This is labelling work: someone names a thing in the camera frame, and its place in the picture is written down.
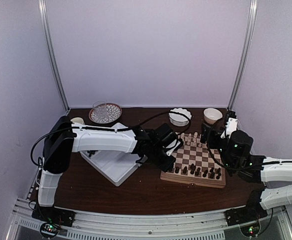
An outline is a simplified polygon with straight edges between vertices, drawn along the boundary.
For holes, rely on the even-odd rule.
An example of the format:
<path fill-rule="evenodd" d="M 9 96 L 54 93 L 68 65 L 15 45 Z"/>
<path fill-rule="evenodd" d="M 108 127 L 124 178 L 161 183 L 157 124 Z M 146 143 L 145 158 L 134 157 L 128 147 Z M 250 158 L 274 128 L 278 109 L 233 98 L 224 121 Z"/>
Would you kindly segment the dark chess piece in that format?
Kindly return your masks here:
<path fill-rule="evenodd" d="M 194 172 L 195 172 L 195 169 L 196 169 L 196 166 L 194 165 L 194 164 L 191 164 L 191 166 L 190 166 L 190 174 L 191 175 L 193 175 L 194 174 Z"/>

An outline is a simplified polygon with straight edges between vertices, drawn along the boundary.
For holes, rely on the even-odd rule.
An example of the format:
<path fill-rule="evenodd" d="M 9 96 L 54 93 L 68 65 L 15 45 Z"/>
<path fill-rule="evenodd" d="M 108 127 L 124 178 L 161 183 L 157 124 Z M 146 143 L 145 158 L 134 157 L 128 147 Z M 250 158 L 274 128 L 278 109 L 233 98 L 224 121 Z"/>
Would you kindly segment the white plastic compartment tray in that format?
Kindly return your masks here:
<path fill-rule="evenodd" d="M 74 150 L 115 186 L 120 186 L 140 166 L 139 155 L 133 154 L 136 134 L 132 130 L 121 131 L 125 125 L 96 130 L 83 129 L 77 134 Z"/>

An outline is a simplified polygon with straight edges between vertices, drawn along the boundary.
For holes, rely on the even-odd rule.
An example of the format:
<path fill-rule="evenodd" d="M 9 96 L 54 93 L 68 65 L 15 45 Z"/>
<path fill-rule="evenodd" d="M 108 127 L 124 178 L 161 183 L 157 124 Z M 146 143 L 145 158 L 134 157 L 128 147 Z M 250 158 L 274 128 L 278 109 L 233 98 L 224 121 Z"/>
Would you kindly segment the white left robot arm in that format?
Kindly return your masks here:
<path fill-rule="evenodd" d="M 70 166 L 72 153 L 80 153 L 118 187 L 147 160 L 164 172 L 171 170 L 176 161 L 172 153 L 182 145 L 166 123 L 156 129 L 127 127 L 119 122 L 104 127 L 72 122 L 63 116 L 44 140 L 37 211 L 47 222 L 58 217 L 53 207 L 55 193 L 60 177 Z"/>

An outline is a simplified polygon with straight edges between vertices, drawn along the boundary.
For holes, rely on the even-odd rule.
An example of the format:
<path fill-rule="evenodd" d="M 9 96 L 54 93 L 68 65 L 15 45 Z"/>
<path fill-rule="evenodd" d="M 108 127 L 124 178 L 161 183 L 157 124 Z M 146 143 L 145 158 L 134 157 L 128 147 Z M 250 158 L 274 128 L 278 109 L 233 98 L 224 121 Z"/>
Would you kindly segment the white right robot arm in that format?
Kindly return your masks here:
<path fill-rule="evenodd" d="M 253 138 L 237 128 L 237 121 L 231 118 L 225 127 L 216 129 L 216 124 L 201 125 L 201 143 L 205 144 L 214 162 L 224 168 L 230 176 L 248 183 L 288 182 L 287 186 L 254 190 L 242 217 L 252 221 L 263 210 L 292 205 L 292 159 L 279 159 L 251 154 Z"/>

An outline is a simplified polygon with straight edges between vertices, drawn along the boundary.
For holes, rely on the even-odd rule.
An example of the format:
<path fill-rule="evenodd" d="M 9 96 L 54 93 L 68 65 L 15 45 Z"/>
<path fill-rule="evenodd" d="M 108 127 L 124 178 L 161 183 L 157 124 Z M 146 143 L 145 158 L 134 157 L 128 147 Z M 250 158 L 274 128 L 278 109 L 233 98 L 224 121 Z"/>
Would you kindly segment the cream round bowl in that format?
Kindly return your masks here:
<path fill-rule="evenodd" d="M 223 114 L 216 108 L 206 108 L 203 114 L 204 121 L 209 125 L 213 125 L 217 120 L 223 117 Z"/>

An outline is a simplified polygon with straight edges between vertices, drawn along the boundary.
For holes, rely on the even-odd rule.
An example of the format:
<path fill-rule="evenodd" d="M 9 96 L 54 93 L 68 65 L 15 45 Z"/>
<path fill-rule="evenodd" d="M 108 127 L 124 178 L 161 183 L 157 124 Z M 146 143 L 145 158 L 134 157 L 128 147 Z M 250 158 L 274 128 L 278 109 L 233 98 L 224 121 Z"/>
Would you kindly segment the wooden chessboard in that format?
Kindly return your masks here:
<path fill-rule="evenodd" d="M 200 143 L 199 135 L 197 137 L 197 145 L 192 146 L 194 133 L 192 134 L 190 145 L 186 145 L 186 142 L 188 140 L 188 134 L 190 133 L 185 133 L 185 139 L 183 140 L 184 145 L 180 147 L 176 152 L 172 153 L 172 156 L 174 156 L 176 159 L 173 169 L 168 172 L 161 172 L 160 179 L 175 183 L 223 189 L 226 186 L 226 173 L 224 168 L 215 163 L 215 161 L 221 161 L 218 150 L 211 150 L 214 155 L 213 157 L 211 157 L 206 147 L 206 144 L 202 144 L 202 147 L 198 147 L 198 143 Z M 201 169 L 198 176 L 195 176 L 195 172 L 194 174 L 190 174 L 191 164 L 194 164 L 196 166 L 195 172 L 197 168 Z M 178 174 L 175 174 L 175 167 L 180 168 Z M 187 175 L 184 175 L 182 173 L 184 167 L 188 168 Z M 214 168 L 214 179 L 209 178 L 211 168 Z M 220 179 L 216 179 L 216 176 L 218 174 L 216 173 L 216 170 L 218 168 L 221 168 Z M 202 177 L 205 170 L 208 170 L 208 174 L 206 177 Z"/>

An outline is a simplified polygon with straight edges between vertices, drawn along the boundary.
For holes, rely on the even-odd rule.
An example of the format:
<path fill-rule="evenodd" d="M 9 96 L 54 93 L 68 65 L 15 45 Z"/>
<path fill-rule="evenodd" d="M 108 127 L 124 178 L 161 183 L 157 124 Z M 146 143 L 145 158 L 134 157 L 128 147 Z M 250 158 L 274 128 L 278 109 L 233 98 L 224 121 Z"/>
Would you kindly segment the white scalloped bowl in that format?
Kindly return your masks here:
<path fill-rule="evenodd" d="M 185 108 L 174 108 L 168 113 L 169 120 L 172 125 L 177 127 L 184 127 L 192 118 L 191 113 Z"/>

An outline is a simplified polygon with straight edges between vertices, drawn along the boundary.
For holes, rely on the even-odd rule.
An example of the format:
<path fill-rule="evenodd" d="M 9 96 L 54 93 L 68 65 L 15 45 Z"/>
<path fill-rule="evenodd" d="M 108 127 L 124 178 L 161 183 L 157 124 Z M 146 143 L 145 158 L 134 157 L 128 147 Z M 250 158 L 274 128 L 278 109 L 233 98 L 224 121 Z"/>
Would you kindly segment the patterned ceramic plate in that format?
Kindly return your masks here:
<path fill-rule="evenodd" d="M 107 117 L 105 120 L 99 121 L 94 117 L 94 109 L 92 108 L 88 114 L 89 119 L 96 124 L 109 124 L 118 120 L 122 115 L 122 109 L 115 103 L 107 103 Z"/>

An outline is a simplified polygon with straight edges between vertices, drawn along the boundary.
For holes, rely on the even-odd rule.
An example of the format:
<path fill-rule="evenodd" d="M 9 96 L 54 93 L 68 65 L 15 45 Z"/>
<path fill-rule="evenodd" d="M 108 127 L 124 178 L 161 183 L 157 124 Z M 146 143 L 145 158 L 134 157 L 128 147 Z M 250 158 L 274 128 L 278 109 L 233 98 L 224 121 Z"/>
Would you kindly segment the clear drinking glass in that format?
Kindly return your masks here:
<path fill-rule="evenodd" d="M 94 109 L 94 117 L 99 120 L 103 121 L 107 117 L 107 103 L 105 101 L 97 101 L 93 104 Z"/>

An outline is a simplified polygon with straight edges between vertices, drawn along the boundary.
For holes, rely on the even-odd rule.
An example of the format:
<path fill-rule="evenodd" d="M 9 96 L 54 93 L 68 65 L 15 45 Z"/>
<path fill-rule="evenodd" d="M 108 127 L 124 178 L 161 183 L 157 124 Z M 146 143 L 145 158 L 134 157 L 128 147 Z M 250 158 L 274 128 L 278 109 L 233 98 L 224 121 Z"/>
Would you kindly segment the cream ribbed mug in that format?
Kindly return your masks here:
<path fill-rule="evenodd" d="M 81 117 L 74 117 L 74 118 L 71 119 L 71 122 L 72 123 L 77 123 L 77 124 L 82 124 L 82 125 L 85 124 L 84 119 L 81 118 Z"/>

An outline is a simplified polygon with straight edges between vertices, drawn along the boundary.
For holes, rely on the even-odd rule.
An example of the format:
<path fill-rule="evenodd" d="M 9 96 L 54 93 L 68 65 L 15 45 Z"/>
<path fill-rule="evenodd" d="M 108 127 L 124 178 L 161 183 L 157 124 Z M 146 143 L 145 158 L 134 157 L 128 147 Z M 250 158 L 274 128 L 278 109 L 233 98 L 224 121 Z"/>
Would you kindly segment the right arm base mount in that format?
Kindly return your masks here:
<path fill-rule="evenodd" d="M 228 226 L 240 225 L 257 221 L 268 216 L 267 210 L 261 207 L 261 194 L 264 190 L 253 190 L 246 205 L 239 208 L 231 208 L 224 212 Z"/>

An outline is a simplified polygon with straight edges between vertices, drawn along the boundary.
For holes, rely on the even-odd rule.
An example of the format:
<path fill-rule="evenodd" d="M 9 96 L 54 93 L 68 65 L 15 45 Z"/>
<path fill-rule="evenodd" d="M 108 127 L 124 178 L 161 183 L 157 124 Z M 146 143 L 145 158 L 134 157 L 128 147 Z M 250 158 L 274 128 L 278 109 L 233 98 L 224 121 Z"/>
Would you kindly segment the aluminium front rail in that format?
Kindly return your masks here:
<path fill-rule="evenodd" d="M 39 232 L 43 223 L 31 210 L 15 206 L 4 240 L 46 240 Z M 229 226 L 224 210 L 169 215 L 118 215 L 77 211 L 71 227 L 52 240 L 292 240 L 287 211 L 275 208 L 260 220 Z M 248 224 L 260 224 L 261 235 L 245 236 Z"/>

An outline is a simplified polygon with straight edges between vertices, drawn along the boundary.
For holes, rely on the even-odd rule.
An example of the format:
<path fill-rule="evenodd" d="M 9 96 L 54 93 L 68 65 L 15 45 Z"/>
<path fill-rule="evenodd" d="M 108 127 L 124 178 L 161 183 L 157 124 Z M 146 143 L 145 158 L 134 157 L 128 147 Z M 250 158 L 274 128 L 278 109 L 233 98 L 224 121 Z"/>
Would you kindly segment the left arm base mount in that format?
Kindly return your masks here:
<path fill-rule="evenodd" d="M 31 217 L 49 224 L 53 224 L 55 226 L 72 227 L 75 218 L 75 212 L 56 208 L 54 206 L 43 207 L 36 203 Z"/>

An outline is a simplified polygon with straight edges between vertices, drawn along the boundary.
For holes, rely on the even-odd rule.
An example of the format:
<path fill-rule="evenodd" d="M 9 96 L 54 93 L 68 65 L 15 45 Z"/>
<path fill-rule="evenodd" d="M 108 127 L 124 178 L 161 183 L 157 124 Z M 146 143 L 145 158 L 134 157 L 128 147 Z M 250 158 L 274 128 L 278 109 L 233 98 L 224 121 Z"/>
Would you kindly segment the aluminium frame post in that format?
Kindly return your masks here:
<path fill-rule="evenodd" d="M 241 57 L 239 61 L 239 66 L 238 66 L 232 94 L 231 94 L 228 107 L 227 107 L 228 110 L 232 110 L 234 108 L 235 101 L 239 93 L 240 85 L 244 76 L 244 71 L 245 71 L 245 67 L 247 64 L 248 56 L 249 56 L 249 50 L 251 47 L 251 43 L 253 40 L 254 31 L 255 31 L 257 12 L 258 12 L 258 1 L 251 0 L 242 53 L 241 53 Z"/>
<path fill-rule="evenodd" d="M 61 78 L 60 78 L 60 73 L 56 61 L 56 56 L 53 48 L 53 42 L 52 42 L 52 37 L 50 33 L 50 27 L 49 27 L 49 20 L 48 20 L 48 14 L 47 14 L 47 7 L 46 7 L 46 1 L 45 0 L 39 0 L 38 1 L 38 7 L 39 7 L 39 14 L 42 22 L 42 27 L 45 35 L 45 41 L 46 41 L 46 46 L 48 50 L 48 56 L 49 56 L 49 62 L 53 74 L 53 79 L 55 81 L 56 87 L 58 94 L 60 96 L 60 99 L 63 104 L 63 108 L 66 113 L 70 111 L 70 107 L 68 104 L 68 101 L 66 99 L 65 91 L 62 86 Z"/>

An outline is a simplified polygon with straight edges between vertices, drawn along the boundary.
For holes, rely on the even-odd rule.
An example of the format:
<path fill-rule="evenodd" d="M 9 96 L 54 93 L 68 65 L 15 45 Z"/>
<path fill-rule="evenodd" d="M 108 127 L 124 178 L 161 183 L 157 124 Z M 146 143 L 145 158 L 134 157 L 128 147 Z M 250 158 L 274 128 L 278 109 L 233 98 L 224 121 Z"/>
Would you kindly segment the left aluminium frame post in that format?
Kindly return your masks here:
<path fill-rule="evenodd" d="M 48 14 L 47 14 L 47 7 L 46 7 L 46 1 L 45 0 L 39 0 L 38 1 L 38 7 L 39 7 L 39 14 L 42 22 L 42 27 L 45 35 L 45 41 L 46 41 L 46 46 L 48 50 L 48 56 L 49 56 L 49 62 L 53 74 L 53 79 L 55 81 L 56 87 L 58 94 L 60 96 L 60 99 L 63 104 L 63 108 L 66 113 L 70 111 L 70 107 L 68 104 L 68 101 L 66 99 L 65 91 L 62 86 L 61 78 L 60 78 L 60 73 L 56 61 L 56 56 L 53 48 L 53 42 L 52 42 L 52 37 L 50 33 L 50 27 L 49 27 L 49 20 L 48 20 Z"/>

